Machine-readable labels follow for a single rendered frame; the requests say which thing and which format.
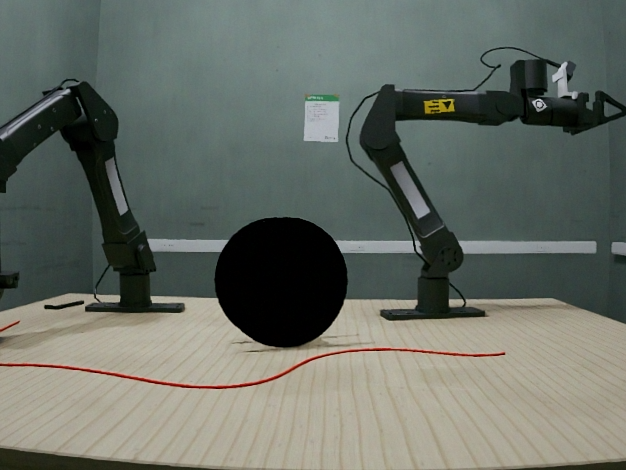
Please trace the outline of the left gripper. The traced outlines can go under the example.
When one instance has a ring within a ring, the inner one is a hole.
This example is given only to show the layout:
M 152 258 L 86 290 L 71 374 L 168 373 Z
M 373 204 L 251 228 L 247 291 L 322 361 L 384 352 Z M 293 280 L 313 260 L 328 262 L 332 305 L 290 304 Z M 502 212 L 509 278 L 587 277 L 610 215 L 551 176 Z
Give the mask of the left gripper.
M 594 126 L 597 127 L 626 116 L 626 106 L 602 90 L 595 92 L 593 111 L 586 108 L 586 102 L 589 102 L 589 93 L 567 92 L 566 65 L 567 63 L 564 62 L 558 72 L 553 75 L 553 83 L 558 82 L 558 98 L 550 98 L 552 117 L 547 126 L 560 126 L 563 127 L 563 132 L 570 133 L 569 131 L 571 131 L 571 135 L 575 135 L 594 128 Z M 609 117 L 604 116 L 604 102 L 617 107 L 621 112 Z

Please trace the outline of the black disc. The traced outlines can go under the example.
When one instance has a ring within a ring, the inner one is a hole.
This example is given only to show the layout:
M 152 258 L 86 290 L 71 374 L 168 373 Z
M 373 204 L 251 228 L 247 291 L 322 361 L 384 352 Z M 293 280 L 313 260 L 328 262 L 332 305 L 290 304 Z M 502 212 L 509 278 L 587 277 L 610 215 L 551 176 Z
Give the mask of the black disc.
M 321 227 L 271 217 L 247 224 L 228 240 L 214 283 L 218 303 L 235 327 L 260 344 L 292 348 L 333 324 L 346 298 L 348 274 L 339 246 Z

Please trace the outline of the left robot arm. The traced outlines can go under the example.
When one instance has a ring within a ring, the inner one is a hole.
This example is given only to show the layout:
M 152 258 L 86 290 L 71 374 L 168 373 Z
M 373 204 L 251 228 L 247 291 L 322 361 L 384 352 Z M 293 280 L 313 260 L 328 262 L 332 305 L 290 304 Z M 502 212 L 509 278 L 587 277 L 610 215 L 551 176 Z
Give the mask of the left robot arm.
M 362 126 L 359 143 L 387 182 L 426 258 L 421 268 L 423 275 L 417 278 L 416 309 L 380 310 L 380 316 L 386 320 L 485 317 L 485 311 L 475 307 L 449 307 L 448 274 L 461 266 L 463 250 L 410 166 L 399 144 L 401 139 L 397 133 L 395 136 L 395 121 L 462 121 L 499 126 L 520 117 L 524 125 L 547 126 L 550 123 L 550 98 L 533 97 L 548 91 L 546 61 L 531 59 L 513 63 L 509 91 L 411 91 L 395 89 L 394 84 L 381 87 Z

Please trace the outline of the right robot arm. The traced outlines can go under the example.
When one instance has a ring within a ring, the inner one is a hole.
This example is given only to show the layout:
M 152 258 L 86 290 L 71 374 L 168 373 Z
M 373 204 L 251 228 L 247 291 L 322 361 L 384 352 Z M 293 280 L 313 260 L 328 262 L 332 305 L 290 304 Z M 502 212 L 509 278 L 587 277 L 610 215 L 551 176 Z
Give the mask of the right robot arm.
M 0 193 L 6 193 L 6 181 L 22 159 L 59 130 L 86 174 L 102 226 L 106 259 L 113 271 L 121 273 L 120 305 L 93 302 L 85 306 L 85 312 L 182 313 L 185 303 L 150 300 L 149 272 L 156 272 L 156 266 L 118 170 L 113 140 L 118 129 L 116 113 L 88 82 L 60 87 L 0 129 Z

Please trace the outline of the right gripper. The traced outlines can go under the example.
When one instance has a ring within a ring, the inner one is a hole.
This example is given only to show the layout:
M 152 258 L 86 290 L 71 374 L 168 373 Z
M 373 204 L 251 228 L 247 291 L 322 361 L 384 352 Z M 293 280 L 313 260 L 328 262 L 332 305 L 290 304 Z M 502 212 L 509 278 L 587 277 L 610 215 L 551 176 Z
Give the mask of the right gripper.
M 1 271 L 1 250 L 0 250 L 0 300 L 4 293 L 4 289 L 18 288 L 18 280 L 20 280 L 20 271 Z

